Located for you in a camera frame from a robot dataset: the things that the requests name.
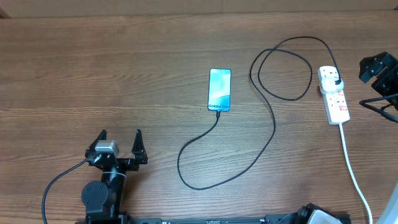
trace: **power strip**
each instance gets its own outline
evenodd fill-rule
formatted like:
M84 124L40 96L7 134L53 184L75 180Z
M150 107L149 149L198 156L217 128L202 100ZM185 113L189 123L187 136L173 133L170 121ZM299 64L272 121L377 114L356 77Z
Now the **power strip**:
M368 212L369 224L373 224L372 212L363 196L361 189L359 189L358 183L355 180L351 164L349 163L346 141L343 131L343 123L349 120L349 113L347 108L346 97L344 95L343 81L336 85L338 80L337 69L332 66L322 66L318 69L319 88L323 95L323 101L325 102L326 115L328 116L329 124L338 124L341 134L341 143L343 145L344 157L346 159L348 172L353 180L356 191L361 197L366 211Z
M332 66L322 66L318 69L319 87L325 102L326 115L329 124L340 124L349 120L347 102L344 95L343 81L338 80L337 69Z

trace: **black cable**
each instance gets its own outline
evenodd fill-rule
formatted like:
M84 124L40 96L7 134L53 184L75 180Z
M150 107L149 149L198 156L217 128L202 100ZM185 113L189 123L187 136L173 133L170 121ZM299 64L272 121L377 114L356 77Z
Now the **black cable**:
M191 185L187 184L187 183L184 181L183 177L181 176L181 172L180 172L180 156L181 156L181 153L183 152L183 150L184 150L189 144L191 144L191 143L195 142L196 140L202 138L203 136L205 136L206 134L208 134L211 130L213 130L213 128L217 125L218 120L219 120L219 118L220 118L220 112L217 111L217 120L216 120L216 123L215 123L207 132L205 132L205 133L203 133L202 135L200 135L200 136L198 136L198 137L196 137L196 138L190 140L189 142L185 143L185 145L181 148L180 153L178 154L178 158L177 158L177 170L178 170L178 174L179 174L179 176L180 176L181 181L182 181L187 187L189 187L189 188L191 188L191 189L193 189L193 190L206 190L206 189L210 189L210 188L219 186L219 185L221 185L221 184L225 184L225 183L227 183L227 182L229 182L229 181L231 181L231 180L234 180L235 178L239 177L240 175L244 174L246 171L248 171L248 170L257 162L257 160L260 158L261 154L266 150L267 146L269 145L269 143L271 142L272 138L273 138L274 135L275 135L275 132L276 132L276 120L275 120L275 114L274 114L274 111L272 110L271 104L268 102L267 98L266 98L266 97L264 96L264 94L260 91L260 89L256 86L256 84L254 84L254 82L253 82L253 79L252 79L252 70L253 70L253 66L254 66L254 64L257 62L257 59L258 59L264 52L269 51L269 53L266 55L266 57L265 57L264 60L262 61L261 65L260 65L260 67L259 67L259 72L258 72L258 74L257 74L257 75L258 75L258 80L259 80L260 86L261 86L266 92L268 92L270 95L272 95L272 96L274 96L274 97L276 97L276 98L278 98L278 99L281 99L281 100L295 101L295 100L301 99L301 97L303 97L303 96L307 93L308 89L310 88L311 82L312 82L312 67L311 67L311 65L310 65L310 62L308 62L307 59L305 59L304 57L302 57L302 56L299 55L299 54L296 54L295 52L291 52L291 51L289 51L289 50L278 49L278 47L279 47L281 44L283 44L284 42L286 42L286 41L288 41L288 40L292 40L292 39L301 39L301 38L319 40L320 42L322 42L322 43L326 46L326 48L328 49L328 51L329 51L329 53L330 53L331 59L333 60L333 63L335 64L335 67L336 67L336 70L337 70L337 73L338 73L339 79L336 81L336 85L338 85L338 84L341 83L340 72L339 72L339 70L338 70L338 67L337 67L337 64L336 64L336 60L335 60L333 54L331 53L331 50L330 50L329 46L328 46L323 40L321 40L321 39L319 39L319 38L317 38L317 37L309 37L309 36L292 37L292 38L283 40L282 42L280 42L279 44L277 44L273 49L265 49L265 50L263 50L262 52L260 52L259 55L254 59L252 65L251 65L251 67L250 67L249 78L250 78L251 83L252 83L253 86L255 87L255 89L260 93L260 95L262 96L262 98L266 101L266 103L267 103L267 105L268 105L268 107L269 107L269 111L271 112L272 122L274 123L274 130L272 131L271 137L270 137L269 140L267 141L267 144L262 148L262 150L260 151L260 153L257 155L257 157L255 158L255 160L254 160L246 169L244 169L242 172L240 172L240 173L238 173L237 175L235 175L235 176L229 178L228 180L224 180L224 181L222 181L222 182L220 182L220 183L218 183L218 184L214 184L214 185L211 185L211 186L209 186L209 187L203 187L203 188L192 187ZM299 97L290 99L290 98L284 98L284 97L281 97L281 96L277 96L277 95L271 93L271 92L262 84L261 79L260 79L260 71L261 71L261 68L262 68L264 62L266 61L267 57L268 57L271 53L273 53L274 51L285 52L285 53L294 55L294 56L296 56L296 57L298 57L298 58L301 58L305 63L307 63L308 67L310 68L310 81L309 81L308 86L307 86L307 88L305 89L304 93L301 94Z
M83 160L83 161L81 161L79 164L75 165L74 167L72 167L72 168L68 169L67 171L63 172L62 174L58 175L56 178L54 178L54 179L49 183L49 185L47 186L47 188L46 188L45 191L44 191L43 200L42 200L42 216L43 216L44 224L47 224L47 218L45 217L45 198L46 198L46 196L47 196L47 193L48 193L49 190L50 190L51 185L54 184L55 181L57 181L59 178L61 178L61 177L64 176L65 174L67 174L67 173L69 173L70 171L76 169L77 167L80 167L81 165L83 165L86 161L87 161L86 159Z

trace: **smartphone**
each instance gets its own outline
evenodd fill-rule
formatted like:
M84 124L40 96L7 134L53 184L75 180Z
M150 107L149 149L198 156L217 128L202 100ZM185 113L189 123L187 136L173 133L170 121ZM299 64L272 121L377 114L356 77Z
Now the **smartphone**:
M231 96L231 70L212 68L209 79L208 109L229 111Z

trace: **wooden table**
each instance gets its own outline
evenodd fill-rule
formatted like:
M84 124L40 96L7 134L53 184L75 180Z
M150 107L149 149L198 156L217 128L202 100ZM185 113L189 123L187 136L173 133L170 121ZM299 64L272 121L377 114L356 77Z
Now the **wooden table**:
M42 223L47 184L81 161L102 129L121 156L132 156L137 128L149 163L127 177L123 209L134 217L261 217L312 202L366 223L318 90L316 70L332 61L314 40L282 46L311 62L313 84L299 101L266 94L277 131L252 169L205 191L178 177L180 148L215 122L206 108L214 67L232 69L231 111L183 153L182 174L204 187L253 161L272 120L249 83L250 64L262 49L297 35L325 40L337 59L351 113L348 153L376 221L398 180L398 126L358 105L378 96L359 80L359 61L383 51L398 57L396 21L395 11L0 20L0 223ZM310 76L304 62L282 53L263 71L265 86L286 97L299 96ZM56 182L49 223L82 220L81 190L100 176L83 166Z

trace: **white cable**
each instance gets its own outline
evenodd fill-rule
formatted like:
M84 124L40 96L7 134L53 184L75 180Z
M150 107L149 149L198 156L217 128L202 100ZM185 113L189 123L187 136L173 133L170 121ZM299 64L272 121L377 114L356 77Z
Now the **white cable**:
M354 186L356 188L356 191L358 191L358 194L361 197L361 199L363 201L363 204L366 207L366 211L368 212L368 217L369 217L369 224L373 224L373 218L372 218L371 209L369 208L368 202L366 201L365 197L363 196L363 194L361 192L361 189L359 189L358 184L356 183L353 170L351 169L351 165L349 164L349 159L348 159L348 154L347 154L347 147L346 147L346 139L344 138L343 124L339 123L338 127L340 128L341 142L343 143L344 157L346 158L346 163L347 163L349 174L351 175L351 178L352 178L352 180L354 182Z

